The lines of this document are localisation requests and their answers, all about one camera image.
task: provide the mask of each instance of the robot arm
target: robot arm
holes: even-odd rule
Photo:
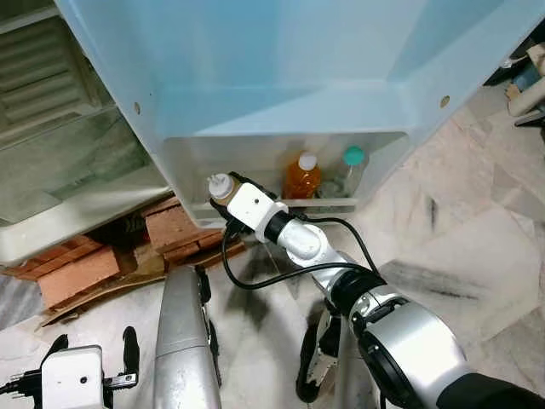
[[[353,268],[354,261],[335,251],[320,228],[290,215],[285,204],[272,200],[257,185],[243,183],[230,198],[227,212],[254,230],[260,241],[268,239],[284,247],[299,266],[336,265],[312,271],[313,279],[350,322],[365,363],[394,405],[476,409],[488,407],[486,401],[502,391],[524,396],[524,400],[514,398],[517,405],[511,401],[509,407],[545,407],[529,391],[472,373],[455,336],[439,317],[370,270]],[[477,397],[464,392],[470,382],[481,386]]]

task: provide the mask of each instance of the screw hole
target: screw hole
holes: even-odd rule
[[[443,98],[441,98],[441,102],[439,104],[440,107],[444,108],[447,105],[449,105],[450,97],[448,95],[445,95]]]

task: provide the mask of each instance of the orange juice bottle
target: orange juice bottle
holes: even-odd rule
[[[320,184],[320,168],[316,156],[303,152],[299,159],[288,166],[282,197],[284,199],[310,199]]]

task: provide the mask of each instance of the tiled floor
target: tiled floor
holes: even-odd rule
[[[385,278],[452,327],[475,369],[545,394],[545,145],[537,130],[514,129],[504,107],[501,89],[481,90],[352,222]],[[364,262],[349,234],[327,230],[335,247]],[[245,280],[291,268],[271,245],[254,245],[232,261]],[[294,387],[307,320],[321,299],[310,278],[246,292],[233,287],[222,268],[209,277],[223,407],[307,407]],[[147,371],[139,388],[118,394],[116,407],[148,408],[161,290],[157,284],[133,291],[69,325],[34,331],[32,319],[0,331],[0,367],[27,369],[20,366],[37,360],[56,333],[67,331],[79,344],[112,349],[105,361],[114,371],[120,362],[114,328],[120,333],[135,321]],[[129,310],[119,313],[121,306]],[[107,328],[101,325],[105,316]],[[9,352],[16,348],[20,352]],[[332,380],[312,407],[332,407]],[[345,407],[369,407],[365,390],[345,395],[352,402]]]

